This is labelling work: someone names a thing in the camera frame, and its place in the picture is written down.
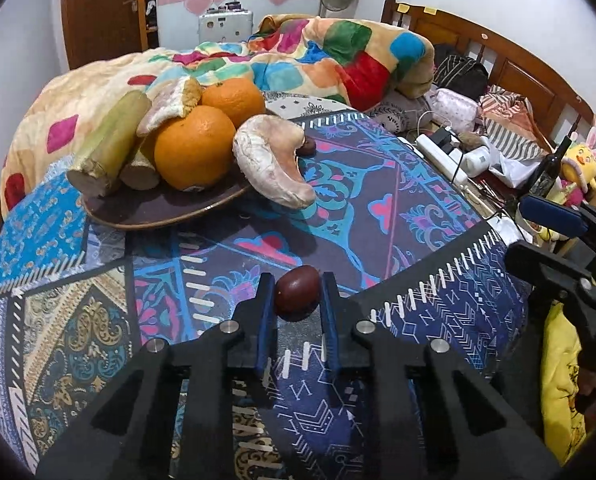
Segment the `wooden door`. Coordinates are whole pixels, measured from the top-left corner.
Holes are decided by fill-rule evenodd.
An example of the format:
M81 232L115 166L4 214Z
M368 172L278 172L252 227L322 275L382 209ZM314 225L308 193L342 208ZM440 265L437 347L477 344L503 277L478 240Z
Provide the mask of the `wooden door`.
M70 68L140 52L137 0L62 0Z

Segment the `metal screw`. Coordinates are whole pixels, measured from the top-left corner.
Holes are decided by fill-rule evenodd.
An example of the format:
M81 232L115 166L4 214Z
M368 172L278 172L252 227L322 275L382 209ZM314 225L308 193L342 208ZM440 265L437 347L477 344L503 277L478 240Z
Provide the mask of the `metal screw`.
M449 351L450 345L444 339L434 339L431 341L431 350L438 354L444 354Z
M156 337L154 339L149 339L147 341L147 350L152 354L157 354L163 348L165 348L166 341L161 337Z
M370 334L376 330L376 326L370 321L358 321L355 324L355 329L361 334Z
M238 332L240 328L240 324L238 321L234 321L233 319L228 319L220 323L220 331L224 332L225 334L233 334L234 332Z

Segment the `red date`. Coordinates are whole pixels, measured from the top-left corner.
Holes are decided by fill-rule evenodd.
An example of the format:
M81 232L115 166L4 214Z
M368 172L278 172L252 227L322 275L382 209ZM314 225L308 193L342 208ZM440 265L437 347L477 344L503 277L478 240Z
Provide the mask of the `red date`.
M297 319L308 315L320 300L320 274L312 266L296 267L275 284L275 310Z
M305 136L304 143L296 150L298 156L315 156L316 155L316 141L311 137Z

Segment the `brown plate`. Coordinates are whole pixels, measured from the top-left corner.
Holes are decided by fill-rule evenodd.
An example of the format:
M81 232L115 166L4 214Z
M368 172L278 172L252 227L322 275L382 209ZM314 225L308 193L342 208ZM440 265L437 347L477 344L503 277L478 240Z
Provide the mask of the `brown plate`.
M96 222L124 231L162 227L200 216L245 193L251 184L238 168L218 184L201 192L184 192L161 182L154 189L136 191L123 185L115 193L84 200Z

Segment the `stuffed toy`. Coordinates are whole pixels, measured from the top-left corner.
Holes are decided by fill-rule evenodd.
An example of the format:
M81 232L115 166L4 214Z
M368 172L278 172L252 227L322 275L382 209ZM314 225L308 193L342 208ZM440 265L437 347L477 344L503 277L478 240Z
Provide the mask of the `stuffed toy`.
M577 137L577 132L572 133L573 142ZM589 187L596 189L596 118L586 141L573 144L562 158L562 176L575 182L584 194Z

